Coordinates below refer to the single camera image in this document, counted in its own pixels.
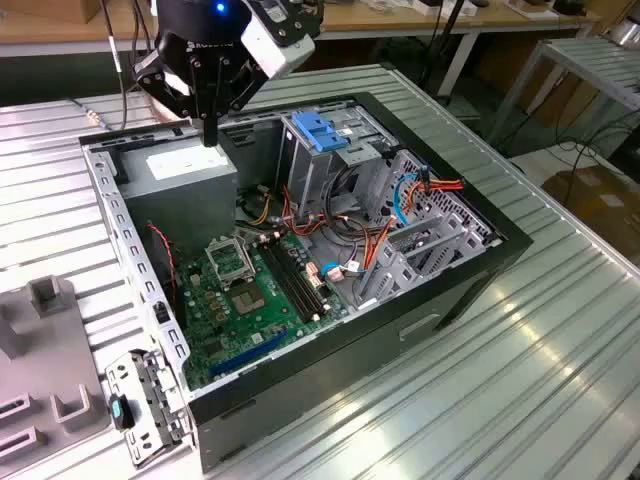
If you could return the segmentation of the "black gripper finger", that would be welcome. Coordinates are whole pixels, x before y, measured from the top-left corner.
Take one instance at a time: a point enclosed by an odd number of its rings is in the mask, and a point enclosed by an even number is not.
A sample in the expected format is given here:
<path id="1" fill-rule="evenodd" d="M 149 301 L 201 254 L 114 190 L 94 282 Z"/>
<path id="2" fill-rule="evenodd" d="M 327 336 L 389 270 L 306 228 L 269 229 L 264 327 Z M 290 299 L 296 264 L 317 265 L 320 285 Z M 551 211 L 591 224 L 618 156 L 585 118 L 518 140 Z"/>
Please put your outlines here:
<path id="1" fill-rule="evenodd" d="M 240 111 L 265 83 L 265 72 L 252 58 L 233 63 L 221 58 L 218 63 L 212 113 L 210 146 L 218 144 L 218 124 L 229 112 Z"/>
<path id="2" fill-rule="evenodd" d="M 190 119 L 205 147 L 210 147 L 211 94 L 201 77 L 197 56 L 152 52 L 133 67 L 137 84 L 181 119 Z"/>

